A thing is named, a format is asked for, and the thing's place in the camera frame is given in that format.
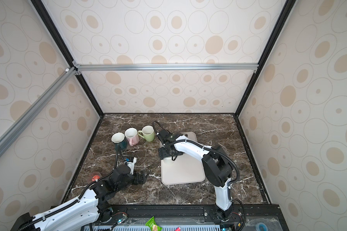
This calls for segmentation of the dark green faceted mug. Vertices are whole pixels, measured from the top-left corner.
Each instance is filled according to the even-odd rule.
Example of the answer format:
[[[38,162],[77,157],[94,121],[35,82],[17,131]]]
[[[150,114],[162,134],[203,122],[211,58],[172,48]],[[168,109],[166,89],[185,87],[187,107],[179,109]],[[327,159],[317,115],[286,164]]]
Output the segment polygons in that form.
[[[121,132],[113,134],[111,141],[114,144],[115,151],[123,151],[127,148],[127,139],[125,135]]]

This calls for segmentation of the pink faceted mug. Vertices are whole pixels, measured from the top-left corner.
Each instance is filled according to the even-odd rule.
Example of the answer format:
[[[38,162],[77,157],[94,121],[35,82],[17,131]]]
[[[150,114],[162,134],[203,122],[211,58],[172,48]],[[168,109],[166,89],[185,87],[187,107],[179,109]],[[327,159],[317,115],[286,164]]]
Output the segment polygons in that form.
[[[138,131],[135,128],[128,128],[124,133],[130,146],[137,145],[139,143]]]

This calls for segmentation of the light green mug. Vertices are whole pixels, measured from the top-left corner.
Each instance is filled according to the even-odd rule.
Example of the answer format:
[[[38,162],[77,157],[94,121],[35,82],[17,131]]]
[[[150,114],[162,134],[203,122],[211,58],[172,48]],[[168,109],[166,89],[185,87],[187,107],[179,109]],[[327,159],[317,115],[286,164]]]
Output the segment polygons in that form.
[[[150,125],[144,126],[137,133],[141,138],[144,138],[148,142],[152,142],[155,139],[155,131]]]

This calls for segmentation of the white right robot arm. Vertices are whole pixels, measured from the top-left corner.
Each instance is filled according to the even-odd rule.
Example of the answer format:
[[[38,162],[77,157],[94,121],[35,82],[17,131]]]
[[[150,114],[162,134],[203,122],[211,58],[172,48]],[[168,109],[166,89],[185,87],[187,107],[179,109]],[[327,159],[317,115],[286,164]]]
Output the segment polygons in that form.
[[[170,176],[179,177],[187,172],[191,177],[200,167],[205,178],[214,186],[216,194],[216,216],[226,221],[233,210],[231,186],[239,182],[240,171],[234,161],[226,154],[220,145],[208,146],[200,144],[183,133],[171,133],[158,121],[152,123],[153,130],[161,147],[159,158],[164,167],[174,167]]]

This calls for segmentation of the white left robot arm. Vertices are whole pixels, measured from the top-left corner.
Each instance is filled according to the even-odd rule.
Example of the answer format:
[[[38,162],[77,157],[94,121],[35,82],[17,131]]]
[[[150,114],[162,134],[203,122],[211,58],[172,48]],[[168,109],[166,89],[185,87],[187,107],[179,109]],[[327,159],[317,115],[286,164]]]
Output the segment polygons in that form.
[[[109,200],[131,185],[146,183],[148,173],[134,170],[136,158],[115,167],[106,176],[89,183],[75,198],[50,210],[20,216],[12,231],[73,231],[94,222],[109,222],[117,213]]]

